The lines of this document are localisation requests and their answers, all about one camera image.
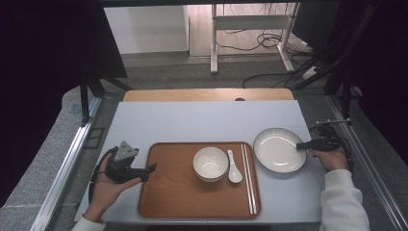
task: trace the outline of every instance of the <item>white bowl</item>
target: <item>white bowl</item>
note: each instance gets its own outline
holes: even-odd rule
[[[306,162],[306,151],[296,150],[296,144],[300,142],[300,137],[289,130],[269,128],[255,139],[255,156],[269,170],[293,172]]]
[[[217,147],[204,147],[195,153],[192,166],[197,176],[206,182],[218,181],[228,169],[227,155]]]

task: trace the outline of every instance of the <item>wooden board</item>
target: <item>wooden board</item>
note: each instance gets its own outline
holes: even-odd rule
[[[141,187],[139,213],[144,218],[255,218],[249,212],[242,144],[246,145],[257,215],[261,199],[252,147],[246,142],[159,142],[150,147],[146,165],[158,163]],[[192,167],[197,151],[207,146],[234,153],[243,180],[232,183],[228,172],[217,182],[200,180]]]
[[[129,90],[123,102],[294,100],[287,89]]]

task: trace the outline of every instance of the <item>sleeve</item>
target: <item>sleeve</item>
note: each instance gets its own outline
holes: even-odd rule
[[[321,193],[320,230],[370,230],[369,218],[362,206],[363,196],[354,187],[351,172],[344,169],[329,171],[325,175],[325,184]]]
[[[104,230],[106,223],[96,223],[81,217],[75,226],[72,228],[72,231],[102,231]]]

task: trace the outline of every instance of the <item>spoon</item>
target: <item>spoon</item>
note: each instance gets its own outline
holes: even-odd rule
[[[233,183],[240,183],[242,181],[242,175],[238,170],[237,166],[234,162],[234,155],[232,154],[232,150],[227,150],[228,158],[230,159],[230,170],[228,173],[228,177],[231,182]]]

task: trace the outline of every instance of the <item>person's right hand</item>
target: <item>person's right hand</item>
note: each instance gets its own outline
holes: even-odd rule
[[[321,162],[329,170],[336,170],[336,169],[347,169],[348,170],[347,157],[345,156],[345,152],[341,147],[336,150],[329,151],[329,152],[317,151],[317,150],[308,150],[308,152],[312,154],[313,156],[320,157]]]

